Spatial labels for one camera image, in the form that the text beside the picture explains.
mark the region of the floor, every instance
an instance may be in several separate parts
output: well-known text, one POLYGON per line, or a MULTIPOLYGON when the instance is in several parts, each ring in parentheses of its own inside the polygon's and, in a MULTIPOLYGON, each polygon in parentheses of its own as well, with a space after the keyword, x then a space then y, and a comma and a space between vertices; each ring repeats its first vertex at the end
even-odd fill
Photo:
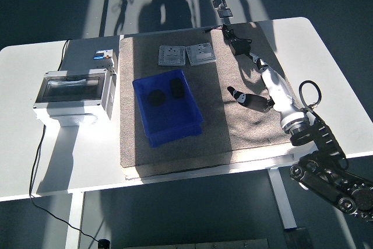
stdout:
MULTIPOLYGON (((373 119, 372 0, 226 0, 232 23, 307 17, 373 119)), ((211 0, 0 0, 0 50, 8 45, 213 26, 211 0)), ((372 157, 350 170, 373 180, 372 157)), ((373 248, 372 223, 341 216, 280 169, 297 225, 314 248, 373 248)), ((70 195, 38 202, 64 219, 70 195)), ((268 239, 286 249, 266 171, 230 174, 86 194, 83 230, 113 248, 268 239)), ((29 201, 0 204, 4 247, 65 248, 67 228, 29 201)), ((81 248, 96 248, 82 237, 81 248)))

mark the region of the metal plate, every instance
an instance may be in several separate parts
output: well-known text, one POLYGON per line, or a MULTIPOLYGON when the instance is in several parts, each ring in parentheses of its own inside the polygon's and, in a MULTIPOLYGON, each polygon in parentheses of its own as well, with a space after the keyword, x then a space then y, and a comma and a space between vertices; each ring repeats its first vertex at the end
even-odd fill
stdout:
POLYGON ((203 43, 186 48, 189 62, 193 65, 208 64, 210 62, 216 62, 214 50, 210 43, 203 43))
POLYGON ((158 65, 181 66, 185 65, 184 46, 160 46, 158 65))

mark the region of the black cord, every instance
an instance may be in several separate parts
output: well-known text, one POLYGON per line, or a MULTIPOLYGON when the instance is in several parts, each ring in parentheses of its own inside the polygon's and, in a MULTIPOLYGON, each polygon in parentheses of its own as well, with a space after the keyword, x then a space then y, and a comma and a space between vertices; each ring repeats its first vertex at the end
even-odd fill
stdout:
POLYGON ((310 113, 314 113, 313 109, 315 107, 317 107, 317 105, 320 104, 321 102, 321 90, 319 88, 319 86, 314 82, 314 81, 311 81, 311 80, 306 80, 306 81, 303 81, 300 85, 299 85, 299 96, 301 98, 301 101, 302 101, 302 104, 304 106, 304 108, 309 111, 310 113), (303 93, 302 93, 302 88, 305 84, 311 84, 315 87, 315 89, 317 90, 317 94, 319 95, 319 98, 318 100, 315 102, 315 103, 312 103, 310 105, 307 105, 307 103, 304 101, 304 98, 303 98, 303 93))
POLYGON ((63 219, 55 216, 53 213, 51 213, 50 211, 46 210, 45 208, 43 208, 43 207, 35 204, 35 202, 33 201, 34 196, 31 193, 32 193, 32 189, 33 189, 33 181, 34 181, 34 178, 36 177, 35 166, 36 166, 37 161, 40 159, 41 145, 43 144, 43 140, 44 140, 46 128, 47 127, 44 125, 43 126, 43 134, 41 135, 41 139, 40 139, 39 145, 38 145, 37 150, 36 150, 35 161, 34 161, 34 164, 33 164, 33 169, 31 171, 31 179, 30 179, 30 187, 29 187, 29 197, 30 197, 30 200, 31 200, 31 202, 33 203, 33 205, 36 208, 39 208, 39 209, 47 212, 49 215, 51 215, 52 217, 56 218, 57 220, 60 220, 60 221, 62 221, 64 223, 66 223, 69 227, 71 227, 71 228, 73 228, 75 230, 80 231, 83 235, 85 235, 87 237, 90 237, 91 239, 93 239, 93 240, 95 240, 95 241, 97 241, 99 243, 99 241, 97 239, 95 239, 93 236, 90 236, 89 234, 86 234, 86 233, 82 232, 82 230, 78 229, 77 227, 74 227, 74 226, 70 225, 69 222, 67 222, 67 221, 65 221, 65 220, 63 220, 63 219))
POLYGON ((65 55, 65 51, 66 51, 66 46, 68 45, 69 41, 71 39, 67 39, 64 46, 62 47, 62 54, 61 54, 61 62, 59 63, 59 66, 57 68, 57 71, 60 71, 61 70, 61 66, 62 66, 62 61, 64 60, 64 55, 65 55))
POLYGON ((207 33, 207 32, 210 32, 211 30, 213 29, 217 29, 217 30, 221 30, 223 32, 223 36, 225 39, 239 39, 239 40, 246 40, 248 41, 249 43, 252 43, 252 40, 251 39, 247 39, 247 38, 239 38, 237 37, 235 34, 234 34, 234 30, 233 29, 228 29, 228 27, 224 24, 223 27, 220 27, 220 26, 217 26, 217 27, 211 27, 209 29, 206 29, 203 33, 207 33))
MULTIPOLYGON (((58 70, 61 69, 61 65, 62 65, 62 61, 64 59, 64 53, 65 53, 65 48, 67 46, 67 43, 70 41, 70 39, 67 39, 65 44, 64 44, 64 47, 62 48, 62 57, 61 57, 61 62, 59 64, 59 67, 58 67, 58 70)), ((34 184, 34 180, 36 178, 36 170, 35 170, 35 166, 36 166, 36 163, 40 160, 40 155, 41 155, 41 145, 43 144, 43 140, 44 140, 44 137, 45 137, 45 131, 46 131, 47 127, 44 125, 43 126, 43 133, 41 135, 41 139, 40 139, 40 142, 39 142, 39 145, 36 149, 36 155, 35 155, 35 160, 34 160, 34 164, 33 164, 33 168, 32 168, 32 171, 31 171, 31 178, 30 178, 30 186, 29 186, 29 197, 30 197, 30 200, 32 202, 32 204, 36 207, 36 208, 39 208, 45 212, 47 212, 49 215, 51 215, 53 218, 56 218, 57 220, 60 220, 62 222, 64 222, 65 224, 67 224, 69 227, 75 229, 75 230, 78 230, 81 232, 82 235, 84 236, 87 236, 87 237, 90 237, 91 239, 93 239, 94 241, 98 242, 99 244, 101 244, 101 242, 97 239, 95 239, 93 236, 89 235, 89 234, 86 234, 84 233, 81 229, 78 229, 77 227, 74 227, 72 225, 70 225, 69 222, 55 216, 53 213, 51 213, 50 211, 46 210, 45 208, 37 205, 34 201, 33 201, 33 198, 35 198, 31 193, 32 193, 32 189, 33 189, 33 184, 34 184)))

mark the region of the white table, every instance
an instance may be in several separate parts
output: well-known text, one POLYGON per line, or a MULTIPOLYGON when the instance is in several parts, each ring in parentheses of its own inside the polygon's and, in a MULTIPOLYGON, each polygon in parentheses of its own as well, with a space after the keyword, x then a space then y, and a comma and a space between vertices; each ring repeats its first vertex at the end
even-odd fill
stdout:
MULTIPOLYGON (((263 29, 294 91, 304 80, 313 80, 322 91, 316 112, 334 132, 347 157, 373 154, 373 123, 358 101, 339 67, 304 18, 256 23, 263 29)), ((0 137, 0 201, 28 197, 31 167, 43 124, 35 119, 33 103, 45 71, 57 69, 64 41, 10 46, 0 52, 0 96, 2 98, 0 137)), ((306 100, 316 99, 315 91, 304 87, 306 100)), ((81 193, 144 183, 226 174, 290 165, 312 150, 311 143, 293 148, 276 148, 277 156, 257 160, 126 180, 119 164, 119 84, 112 119, 108 125, 47 128, 37 176, 35 196, 81 193)))

